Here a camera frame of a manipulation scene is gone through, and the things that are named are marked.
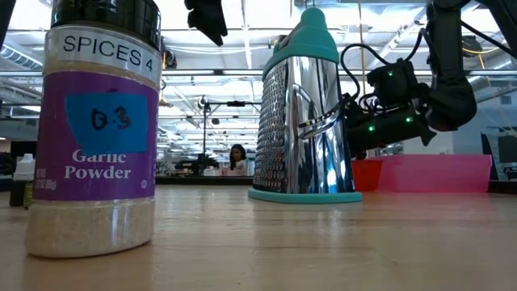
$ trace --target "woman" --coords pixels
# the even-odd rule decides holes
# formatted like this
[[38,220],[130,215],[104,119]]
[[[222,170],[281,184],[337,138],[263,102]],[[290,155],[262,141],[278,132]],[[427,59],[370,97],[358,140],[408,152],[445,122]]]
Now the woman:
[[246,151],[242,145],[232,146],[229,152],[229,169],[233,175],[247,175]]

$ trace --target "pink bin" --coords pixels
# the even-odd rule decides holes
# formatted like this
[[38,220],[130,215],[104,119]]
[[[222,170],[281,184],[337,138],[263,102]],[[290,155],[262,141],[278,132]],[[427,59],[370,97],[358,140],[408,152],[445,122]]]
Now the pink bin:
[[488,190],[489,155],[401,154],[383,161],[378,191],[471,192]]

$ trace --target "table surface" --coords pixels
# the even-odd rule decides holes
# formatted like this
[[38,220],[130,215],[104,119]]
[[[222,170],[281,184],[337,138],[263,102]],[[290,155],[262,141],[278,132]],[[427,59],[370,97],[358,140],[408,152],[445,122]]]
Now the table surface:
[[158,186],[150,244],[59,260],[25,254],[27,211],[0,193],[0,290],[517,290],[517,196],[281,205],[246,189]]

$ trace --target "spice jar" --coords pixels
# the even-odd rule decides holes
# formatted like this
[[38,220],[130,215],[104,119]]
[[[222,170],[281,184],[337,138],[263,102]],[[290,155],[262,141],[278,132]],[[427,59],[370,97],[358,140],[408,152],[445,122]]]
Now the spice jar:
[[152,0],[54,0],[28,253],[101,255],[152,238],[160,18]]

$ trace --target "dark hair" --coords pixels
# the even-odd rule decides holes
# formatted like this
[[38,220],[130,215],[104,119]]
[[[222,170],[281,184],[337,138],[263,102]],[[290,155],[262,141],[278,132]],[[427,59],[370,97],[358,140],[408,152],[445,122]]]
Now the dark hair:
[[241,152],[241,158],[246,159],[246,151],[242,145],[236,144],[232,146],[232,149],[229,151],[229,169],[233,170],[235,168],[235,160],[233,159],[232,152],[233,150],[239,150]]

